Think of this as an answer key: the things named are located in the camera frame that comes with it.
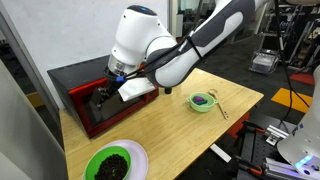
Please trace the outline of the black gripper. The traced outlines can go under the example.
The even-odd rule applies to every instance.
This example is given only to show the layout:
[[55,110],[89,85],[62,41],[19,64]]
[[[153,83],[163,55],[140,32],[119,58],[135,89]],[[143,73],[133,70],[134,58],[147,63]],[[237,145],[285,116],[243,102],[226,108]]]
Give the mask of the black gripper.
[[91,102],[97,107],[100,108],[103,104],[103,101],[110,99],[114,95],[118,93],[117,86],[105,86],[105,87],[97,87],[94,89]]

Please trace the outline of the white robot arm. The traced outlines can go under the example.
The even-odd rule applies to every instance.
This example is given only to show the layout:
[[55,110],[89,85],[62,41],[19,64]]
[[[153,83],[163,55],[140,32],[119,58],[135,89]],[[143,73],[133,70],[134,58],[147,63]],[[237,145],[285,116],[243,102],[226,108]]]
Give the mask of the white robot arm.
[[118,94],[128,101],[158,87],[181,84],[205,56],[236,34],[269,0],[215,0],[205,20],[195,23],[180,42],[144,6],[127,7],[119,21],[104,76],[105,87],[93,91],[96,107]]

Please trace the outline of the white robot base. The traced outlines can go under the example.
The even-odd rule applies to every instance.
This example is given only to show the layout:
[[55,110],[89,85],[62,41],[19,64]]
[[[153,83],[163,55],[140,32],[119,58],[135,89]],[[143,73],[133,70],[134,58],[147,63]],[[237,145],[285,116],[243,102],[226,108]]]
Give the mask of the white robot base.
[[320,180],[320,66],[313,76],[309,110],[292,133],[277,144],[280,155],[306,180]]

